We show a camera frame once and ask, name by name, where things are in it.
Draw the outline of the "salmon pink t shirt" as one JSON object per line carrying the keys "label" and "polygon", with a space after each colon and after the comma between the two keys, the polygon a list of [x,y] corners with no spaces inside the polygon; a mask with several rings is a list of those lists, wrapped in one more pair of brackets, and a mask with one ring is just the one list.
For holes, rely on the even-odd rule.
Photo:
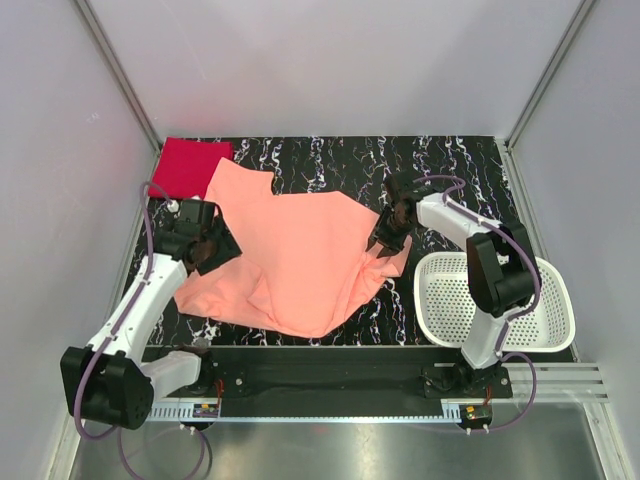
{"label": "salmon pink t shirt", "polygon": [[342,325],[410,252],[380,257],[368,239],[377,213],[337,191],[276,195],[271,172],[223,159],[205,198],[219,205],[242,253],[176,291],[185,315],[318,338]]}

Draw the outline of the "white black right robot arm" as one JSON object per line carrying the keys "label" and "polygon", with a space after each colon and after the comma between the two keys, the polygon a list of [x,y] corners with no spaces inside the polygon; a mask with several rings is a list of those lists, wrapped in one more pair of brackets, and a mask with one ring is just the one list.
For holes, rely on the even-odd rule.
{"label": "white black right robot arm", "polygon": [[275,195],[224,191],[206,195],[240,248],[210,273],[193,273],[176,293],[184,314],[249,328],[320,338],[368,303],[386,280],[403,273],[410,231],[444,234],[468,256],[477,319],[454,384],[476,396],[490,383],[503,331],[496,322],[535,306],[540,290],[521,227],[503,228],[443,194],[411,195],[376,214],[339,192]]}

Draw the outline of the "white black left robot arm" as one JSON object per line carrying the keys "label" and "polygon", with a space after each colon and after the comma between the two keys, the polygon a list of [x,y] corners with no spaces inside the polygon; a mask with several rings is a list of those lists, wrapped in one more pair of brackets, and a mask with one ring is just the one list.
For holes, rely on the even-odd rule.
{"label": "white black left robot arm", "polygon": [[179,347],[151,362],[143,355],[161,313],[188,275],[210,273],[238,258],[240,247],[221,215],[146,233],[147,254],[120,304],[85,347],[68,348],[60,360],[68,410],[85,439],[94,437],[83,426],[86,420],[109,430],[135,430],[155,402],[183,388],[203,396],[215,386],[216,372],[204,348]]}

